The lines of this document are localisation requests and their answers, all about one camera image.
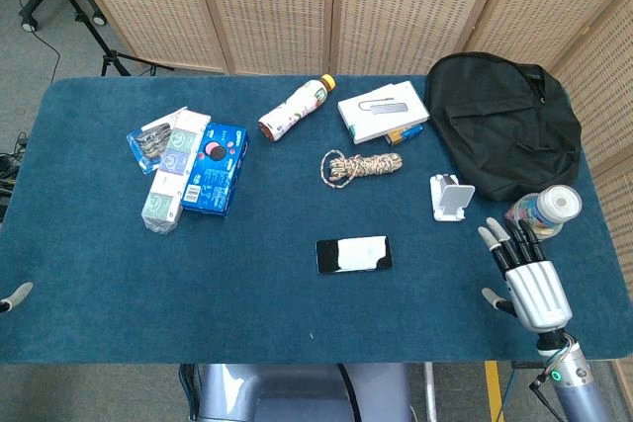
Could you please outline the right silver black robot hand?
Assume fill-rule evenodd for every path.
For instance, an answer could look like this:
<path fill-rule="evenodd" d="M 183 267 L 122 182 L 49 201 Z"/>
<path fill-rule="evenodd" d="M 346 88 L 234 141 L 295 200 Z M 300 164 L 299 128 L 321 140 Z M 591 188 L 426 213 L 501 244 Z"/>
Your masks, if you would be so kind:
<path fill-rule="evenodd" d="M 478 233 L 494 257 L 509 292 L 503 298 L 489 288 L 484 299 L 508 313 L 527 330 L 543 334 L 562 330 L 573 313 L 553 263 L 525 220 L 499 223 L 489 217 Z"/>

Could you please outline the left robot hand grey fingertip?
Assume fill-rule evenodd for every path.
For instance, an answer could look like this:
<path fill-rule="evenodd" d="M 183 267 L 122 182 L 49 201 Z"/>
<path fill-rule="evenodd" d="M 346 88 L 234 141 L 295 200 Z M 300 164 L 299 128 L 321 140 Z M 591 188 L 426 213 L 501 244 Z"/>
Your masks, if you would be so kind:
<path fill-rule="evenodd" d="M 18 306 L 29 295 L 32 288 L 32 282 L 25 282 L 18 286 L 11 295 L 1 298 L 0 313 L 10 312 Z"/>

